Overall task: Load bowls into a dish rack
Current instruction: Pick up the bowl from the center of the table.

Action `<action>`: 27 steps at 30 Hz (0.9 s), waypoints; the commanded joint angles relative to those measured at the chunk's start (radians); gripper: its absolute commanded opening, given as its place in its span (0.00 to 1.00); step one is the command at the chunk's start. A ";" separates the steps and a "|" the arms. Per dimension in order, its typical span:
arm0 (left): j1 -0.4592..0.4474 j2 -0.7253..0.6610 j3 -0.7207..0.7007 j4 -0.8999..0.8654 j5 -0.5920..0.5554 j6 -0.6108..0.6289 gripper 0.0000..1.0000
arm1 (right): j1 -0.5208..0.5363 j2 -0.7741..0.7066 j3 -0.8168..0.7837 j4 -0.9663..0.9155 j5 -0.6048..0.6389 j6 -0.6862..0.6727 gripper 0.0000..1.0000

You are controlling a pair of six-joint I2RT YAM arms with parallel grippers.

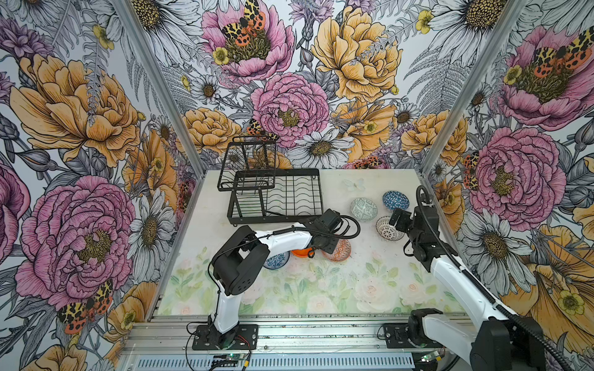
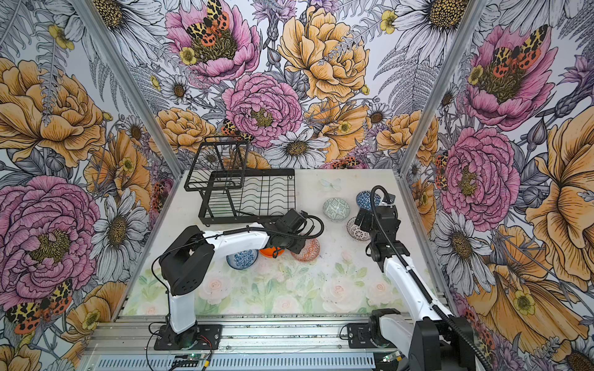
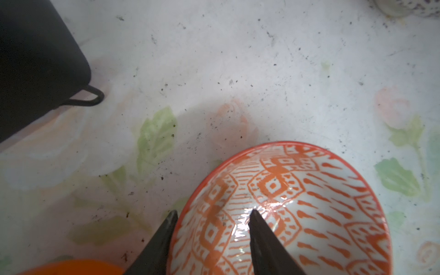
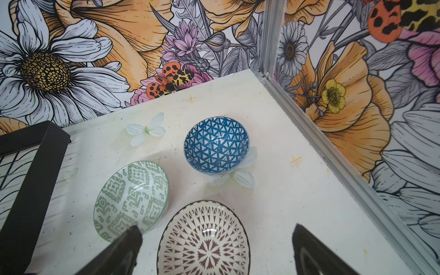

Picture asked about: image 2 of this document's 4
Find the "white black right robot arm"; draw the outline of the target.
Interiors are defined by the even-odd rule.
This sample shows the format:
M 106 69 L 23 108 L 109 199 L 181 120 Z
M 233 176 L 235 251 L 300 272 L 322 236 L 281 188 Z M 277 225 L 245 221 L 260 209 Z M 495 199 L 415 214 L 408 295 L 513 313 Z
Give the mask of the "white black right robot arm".
M 402 370 L 475 370 L 479 365 L 489 370 L 470 323 L 453 315 L 431 292 L 398 240 L 401 221 L 394 196 L 376 185 L 368 194 L 368 203 L 360 208 L 355 224 L 369 233 L 366 254 L 398 289 L 408 315 L 396 309 L 375 309 L 366 328 L 349 328 L 350 346 L 391 348 L 382 363 L 395 363 Z

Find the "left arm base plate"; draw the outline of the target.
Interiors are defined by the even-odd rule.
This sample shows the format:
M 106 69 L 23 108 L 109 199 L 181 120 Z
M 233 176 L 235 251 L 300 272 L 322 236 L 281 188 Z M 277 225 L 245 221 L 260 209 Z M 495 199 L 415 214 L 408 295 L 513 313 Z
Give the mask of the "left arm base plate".
M 156 333 L 154 350 L 217 350 L 221 341 L 222 325 L 195 324 L 181 333 L 172 326 L 163 325 Z

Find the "red patterned ceramic bowl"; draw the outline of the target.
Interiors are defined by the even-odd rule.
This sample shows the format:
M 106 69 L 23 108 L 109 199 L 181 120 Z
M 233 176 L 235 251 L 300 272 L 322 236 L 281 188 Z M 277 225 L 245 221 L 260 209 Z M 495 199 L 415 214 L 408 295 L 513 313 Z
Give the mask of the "red patterned ceramic bowl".
M 317 239 L 306 240 L 305 246 L 298 253 L 291 253 L 292 257 L 297 261 L 309 263 L 315 261 L 320 256 L 321 246 Z

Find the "blue floral ceramic bowl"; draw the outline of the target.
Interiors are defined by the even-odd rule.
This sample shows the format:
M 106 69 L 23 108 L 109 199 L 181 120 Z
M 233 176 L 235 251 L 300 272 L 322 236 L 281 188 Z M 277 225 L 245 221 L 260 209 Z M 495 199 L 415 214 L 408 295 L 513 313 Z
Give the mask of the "blue floral ceramic bowl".
M 258 250 L 244 250 L 235 254 L 227 255 L 228 265 L 238 271 L 246 270 L 255 264 L 259 256 Z

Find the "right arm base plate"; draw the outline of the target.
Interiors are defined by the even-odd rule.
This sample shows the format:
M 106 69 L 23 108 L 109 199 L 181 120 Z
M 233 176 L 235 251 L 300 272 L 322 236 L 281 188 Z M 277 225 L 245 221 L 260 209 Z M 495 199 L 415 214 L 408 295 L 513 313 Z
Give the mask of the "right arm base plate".
M 346 341 L 350 349 L 385 348 L 385 344 L 373 339 L 371 334 L 371 326 L 369 324 L 346 324 Z

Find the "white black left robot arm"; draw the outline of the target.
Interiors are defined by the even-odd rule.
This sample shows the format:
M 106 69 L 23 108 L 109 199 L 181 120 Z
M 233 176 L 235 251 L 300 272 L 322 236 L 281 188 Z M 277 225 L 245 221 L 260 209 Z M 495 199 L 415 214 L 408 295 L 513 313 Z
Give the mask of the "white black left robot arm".
M 211 264 L 248 250 L 275 248 L 298 254 L 311 236 L 303 230 L 309 215 L 289 210 L 284 216 L 231 230 L 201 230 L 187 227 L 156 260 L 168 295 L 168 328 L 174 334 L 187 332 L 196 324 L 195 291 Z

